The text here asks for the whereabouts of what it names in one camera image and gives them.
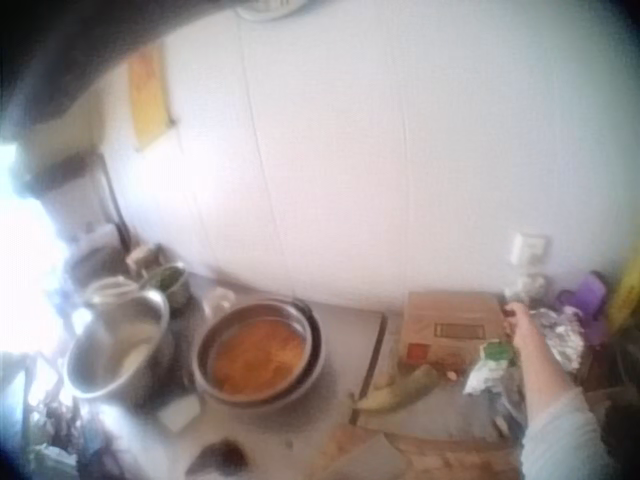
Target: yellow paper on wall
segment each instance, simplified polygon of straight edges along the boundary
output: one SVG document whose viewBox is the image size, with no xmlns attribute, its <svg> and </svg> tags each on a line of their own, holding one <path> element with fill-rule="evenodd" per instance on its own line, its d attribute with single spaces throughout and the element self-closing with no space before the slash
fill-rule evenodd
<svg viewBox="0 0 640 480">
<path fill-rule="evenodd" d="M 128 60 L 129 99 L 138 148 L 145 148 L 171 124 L 162 71 L 162 49 L 150 45 Z"/>
</svg>

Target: orange liquid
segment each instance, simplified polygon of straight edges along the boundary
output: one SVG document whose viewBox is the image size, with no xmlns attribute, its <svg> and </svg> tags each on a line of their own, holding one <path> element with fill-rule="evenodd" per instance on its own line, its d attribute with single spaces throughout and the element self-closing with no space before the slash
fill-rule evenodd
<svg viewBox="0 0 640 480">
<path fill-rule="evenodd" d="M 304 355 L 304 340 L 279 320 L 243 325 L 218 350 L 214 382 L 229 395 L 260 395 L 293 375 Z"/>
</svg>

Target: dark food scrap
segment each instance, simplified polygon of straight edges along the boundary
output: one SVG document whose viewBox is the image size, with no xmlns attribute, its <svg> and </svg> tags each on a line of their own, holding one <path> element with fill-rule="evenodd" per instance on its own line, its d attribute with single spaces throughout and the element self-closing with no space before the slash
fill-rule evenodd
<svg viewBox="0 0 640 480">
<path fill-rule="evenodd" d="M 211 470 L 224 476 L 237 475 L 249 466 L 240 446 L 232 440 L 207 445 L 187 469 L 187 477 L 208 473 Z"/>
</svg>

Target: white wall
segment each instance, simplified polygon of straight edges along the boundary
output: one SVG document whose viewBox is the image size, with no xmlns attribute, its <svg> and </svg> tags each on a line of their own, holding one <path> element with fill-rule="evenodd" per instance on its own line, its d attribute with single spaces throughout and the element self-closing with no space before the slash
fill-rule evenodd
<svg viewBox="0 0 640 480">
<path fill-rule="evenodd" d="M 552 237 L 559 286 L 615 274 L 640 218 L 639 63 L 578 3 L 191 24 L 165 41 L 177 126 L 152 147 L 135 151 L 124 66 L 100 85 L 124 214 L 201 272 L 341 304 L 500 290 L 522 230 Z"/>
</svg>

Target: brown cardboard box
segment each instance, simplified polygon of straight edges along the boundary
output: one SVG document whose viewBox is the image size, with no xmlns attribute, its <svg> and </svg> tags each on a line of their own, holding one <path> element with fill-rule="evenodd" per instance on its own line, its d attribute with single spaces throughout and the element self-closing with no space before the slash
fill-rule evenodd
<svg viewBox="0 0 640 480">
<path fill-rule="evenodd" d="M 487 293 L 410 293 L 400 359 L 462 374 L 478 360 L 482 345 L 504 339 L 503 321 L 496 298 Z"/>
</svg>

